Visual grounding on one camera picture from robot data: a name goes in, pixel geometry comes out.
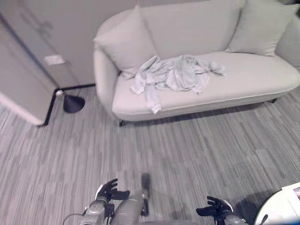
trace sofa seat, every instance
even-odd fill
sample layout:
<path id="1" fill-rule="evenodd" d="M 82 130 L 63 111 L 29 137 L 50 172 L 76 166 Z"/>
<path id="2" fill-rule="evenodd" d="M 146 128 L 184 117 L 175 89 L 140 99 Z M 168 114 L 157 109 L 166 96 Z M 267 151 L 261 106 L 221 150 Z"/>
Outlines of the sofa seat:
<path id="1" fill-rule="evenodd" d="M 299 72 L 279 56 L 212 52 L 198 57 L 226 66 L 227 77 L 211 74 L 208 85 L 200 95 L 192 91 L 158 90 L 162 110 L 154 115 L 147 108 L 145 95 L 131 91 L 134 79 L 125 80 L 119 76 L 112 112 L 128 121 L 159 119 L 272 100 L 300 83 Z"/>

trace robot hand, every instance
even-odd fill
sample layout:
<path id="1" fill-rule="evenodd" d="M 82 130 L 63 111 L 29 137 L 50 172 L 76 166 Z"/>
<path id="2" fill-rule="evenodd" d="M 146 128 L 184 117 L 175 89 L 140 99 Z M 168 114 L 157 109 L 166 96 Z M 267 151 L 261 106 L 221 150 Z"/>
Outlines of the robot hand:
<path id="1" fill-rule="evenodd" d="M 207 203 L 208 207 L 196 209 L 198 215 L 202 217 L 212 216 L 214 218 L 222 217 L 227 212 L 233 212 L 231 205 L 223 200 L 207 196 L 209 200 Z"/>
<path id="2" fill-rule="evenodd" d="M 245 220 L 241 219 L 233 212 L 232 206 L 223 200 L 207 196 L 208 207 L 196 209 L 198 215 L 202 217 L 214 217 L 216 225 L 245 225 Z"/>
<path id="3" fill-rule="evenodd" d="M 105 197 L 108 202 L 114 200 L 125 200 L 130 195 L 130 191 L 118 191 L 116 188 L 118 185 L 118 179 L 113 179 L 110 182 L 104 184 L 96 195 L 96 200 L 100 197 Z"/>

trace white sofa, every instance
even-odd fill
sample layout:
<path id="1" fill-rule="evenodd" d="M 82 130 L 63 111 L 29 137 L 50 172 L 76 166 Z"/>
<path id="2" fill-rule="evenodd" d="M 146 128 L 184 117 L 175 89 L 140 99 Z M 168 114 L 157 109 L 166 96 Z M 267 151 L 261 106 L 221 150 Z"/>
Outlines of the white sofa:
<path id="1" fill-rule="evenodd" d="M 275 57 L 224 52 L 243 6 L 243 0 L 211 0 L 142 8 L 143 18 L 162 59 L 182 54 L 199 55 L 200 59 L 225 65 L 228 76 L 220 79 L 212 75 L 201 95 L 192 91 L 158 91 L 162 110 L 153 114 L 145 96 L 131 91 L 134 80 L 120 76 L 115 64 L 95 46 L 97 95 L 107 113 L 119 120 L 153 120 L 269 101 L 295 89 L 300 84 L 299 18 L 295 16 L 286 28 Z M 108 19 L 97 35 L 115 27 L 130 12 L 124 11 Z"/>

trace black lamp pole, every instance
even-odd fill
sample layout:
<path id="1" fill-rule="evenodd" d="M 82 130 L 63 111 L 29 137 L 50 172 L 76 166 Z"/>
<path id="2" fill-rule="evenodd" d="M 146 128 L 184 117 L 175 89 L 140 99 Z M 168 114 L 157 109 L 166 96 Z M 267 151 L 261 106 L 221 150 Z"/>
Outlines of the black lamp pole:
<path id="1" fill-rule="evenodd" d="M 17 43 L 23 48 L 23 50 L 28 54 L 28 56 L 35 62 L 35 64 L 44 72 L 44 74 L 51 80 L 51 82 L 56 86 L 57 90 L 60 90 L 60 85 L 54 80 L 51 74 L 45 69 L 45 67 L 38 61 L 36 56 L 31 52 L 31 50 L 25 45 L 25 43 L 20 39 L 15 30 L 9 25 L 3 14 L 0 12 L 0 21 L 7 28 L 8 32 L 15 38 Z M 64 95 L 64 110 L 67 113 L 76 113 L 83 109 L 85 105 L 85 100 L 82 97 Z"/>

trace white wall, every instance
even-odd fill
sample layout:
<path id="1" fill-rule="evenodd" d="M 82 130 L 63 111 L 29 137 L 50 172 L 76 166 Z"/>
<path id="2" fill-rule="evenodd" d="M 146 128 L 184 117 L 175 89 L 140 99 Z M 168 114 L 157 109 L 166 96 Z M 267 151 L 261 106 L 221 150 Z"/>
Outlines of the white wall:
<path id="1" fill-rule="evenodd" d="M 195 0 L 143 0 L 148 5 Z M 110 16 L 136 0 L 1 0 L 0 11 L 40 62 L 61 54 L 67 65 L 46 69 L 62 87 L 94 83 L 93 38 Z"/>
<path id="2" fill-rule="evenodd" d="M 0 23 L 0 102 L 34 125 L 46 119 L 55 86 Z"/>

